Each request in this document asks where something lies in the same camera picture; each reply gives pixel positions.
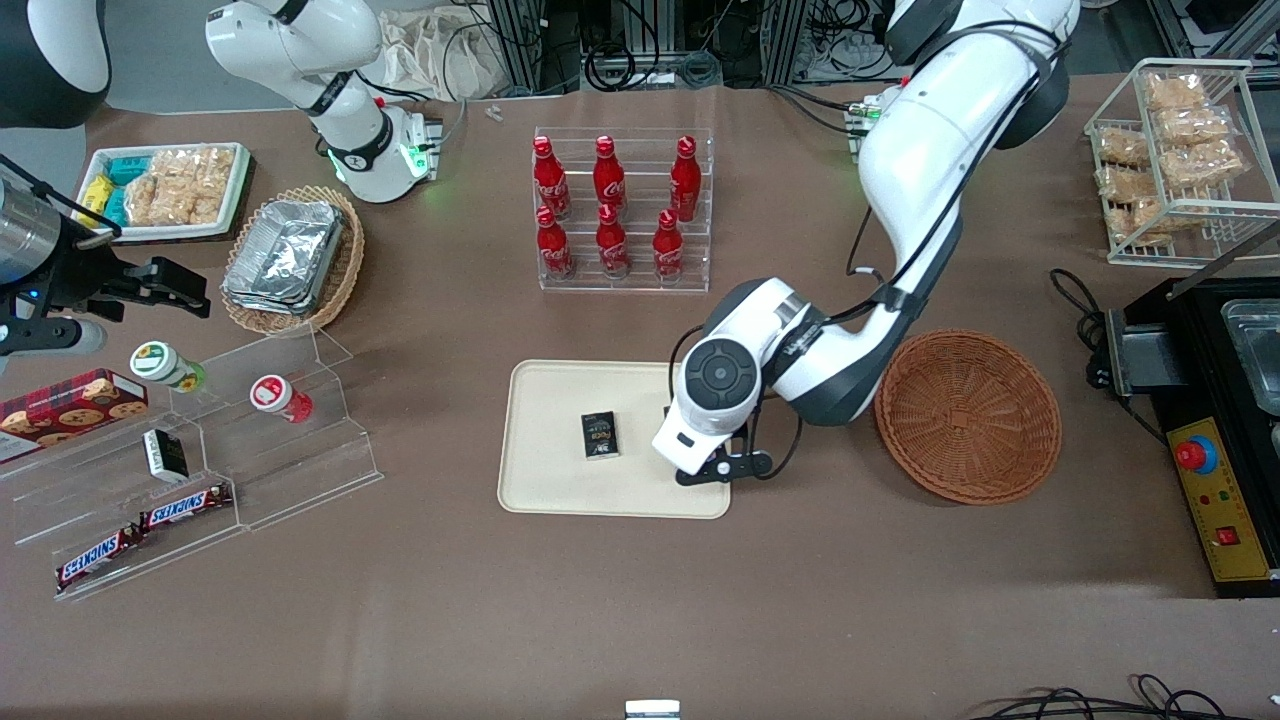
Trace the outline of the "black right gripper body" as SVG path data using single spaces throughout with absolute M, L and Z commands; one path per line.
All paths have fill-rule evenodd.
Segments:
M 122 322 L 124 305 L 137 300 L 137 284 L 128 275 L 133 265 L 120 260 L 109 237 L 61 245 L 33 279 L 33 315 L 78 313 Z

